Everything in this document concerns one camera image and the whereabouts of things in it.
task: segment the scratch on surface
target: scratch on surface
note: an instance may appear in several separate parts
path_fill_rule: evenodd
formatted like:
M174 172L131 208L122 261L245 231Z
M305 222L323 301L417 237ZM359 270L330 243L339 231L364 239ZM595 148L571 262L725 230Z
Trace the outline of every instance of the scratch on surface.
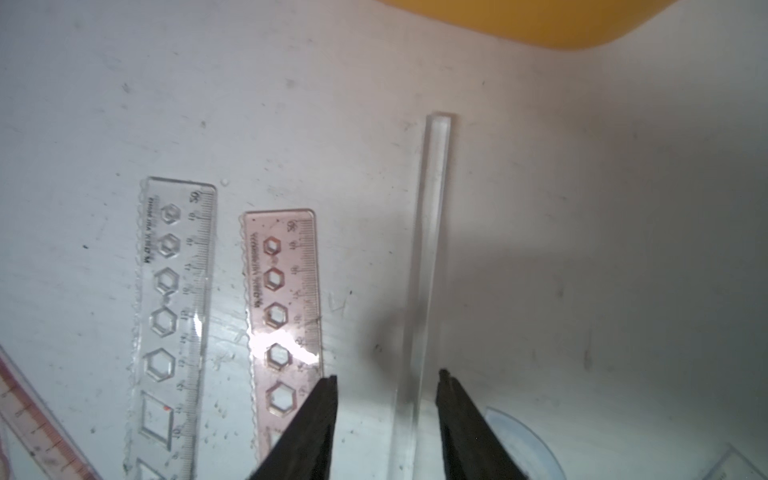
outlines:
M584 370L586 372L592 371L592 328L589 329L587 334L587 348L584 349Z
M555 276L554 283L556 286L554 295L558 298L558 300L562 300L563 296L565 296L565 282L559 276Z
M222 329L222 330L224 330L227 333L233 334L233 337L225 338L225 337L221 336L224 332L221 332L221 331L215 332L215 331L213 331L213 332L209 332L208 333L208 336L210 338L214 338L214 339L217 339L217 340L222 340L224 342L233 343L235 345L240 345L240 341L243 338L246 338L248 336L248 332L245 329L237 328L236 326L230 325L230 324L224 322L222 319L220 319L218 317L212 316L210 318L210 323L212 324L212 326L215 326L217 329Z
M234 360L235 360L234 353L232 353L231 355L226 353L223 355L219 355L214 359L214 370L220 369L222 363L234 362Z
M331 309L331 313L336 313L341 310L341 317L344 317L344 309L346 308L346 296L344 297L344 300L341 302L341 305L336 306L334 305L333 301L333 293L328 293L328 305Z
M107 226L108 221L109 221L109 217L104 217L104 222L101 224L101 228L96 234L96 240L101 240L101 234L104 232L104 228Z

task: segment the clear acrylic rod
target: clear acrylic rod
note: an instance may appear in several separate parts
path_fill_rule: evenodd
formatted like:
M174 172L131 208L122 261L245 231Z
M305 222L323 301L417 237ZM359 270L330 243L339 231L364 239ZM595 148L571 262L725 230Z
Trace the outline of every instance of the clear acrylic rod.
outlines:
M427 117L413 236L409 298L403 330L389 480L413 478L419 405L430 330L429 310L438 262L440 217L448 166L451 117Z

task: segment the transparent ruler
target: transparent ruler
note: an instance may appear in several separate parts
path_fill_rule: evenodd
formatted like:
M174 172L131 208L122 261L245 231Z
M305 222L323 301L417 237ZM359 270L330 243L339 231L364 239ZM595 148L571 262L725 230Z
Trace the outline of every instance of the transparent ruler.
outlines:
M323 376L315 215L243 215L249 347L259 454L265 458Z
M213 269L216 188L150 177L139 221L130 480L191 480Z
M51 480L101 480L0 347L0 416ZM0 478L11 465L0 450Z
M11 461L8 456L7 438L5 437L5 423L0 419L0 480L11 480Z

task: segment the pink plastic ruler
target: pink plastic ruler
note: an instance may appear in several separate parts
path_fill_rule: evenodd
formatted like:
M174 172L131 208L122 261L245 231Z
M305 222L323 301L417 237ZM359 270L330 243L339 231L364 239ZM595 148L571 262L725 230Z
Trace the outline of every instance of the pink plastic ruler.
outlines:
M243 215L253 404L261 458L323 376L315 215Z
M51 480L101 480L2 347L0 416ZM8 459L0 452L3 468L10 477Z

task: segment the hexagon stencil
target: hexagon stencil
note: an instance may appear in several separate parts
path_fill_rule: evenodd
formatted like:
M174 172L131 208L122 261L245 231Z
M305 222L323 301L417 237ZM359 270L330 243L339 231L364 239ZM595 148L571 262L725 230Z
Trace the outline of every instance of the hexagon stencil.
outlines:
M163 222L171 225L181 218L181 209L173 204L168 204L160 210L160 217Z
M282 382L278 382L266 391L266 400L270 411L275 415L285 415L296 408L296 390Z
M149 324L157 335L169 336L176 331L176 318L176 313L164 306L152 312L149 316Z
M179 253L179 247L181 247L181 240L172 233L166 233L157 242L157 251L165 258L171 258Z
M277 255L280 253L280 240L275 237L269 237L264 240L264 253L267 255Z
M266 363L274 369L281 370L290 364L291 355L287 348L275 343L266 351Z
M170 295L179 290L179 274L170 268L163 268L154 274L154 286L163 295Z
M275 291L286 284L285 275L277 268L270 268L264 274L264 286Z
M288 309L275 302L264 309L264 322L276 329L285 325L288 321Z
M147 375L156 382L162 382L174 376L176 359L165 349L157 349L144 356L144 367Z

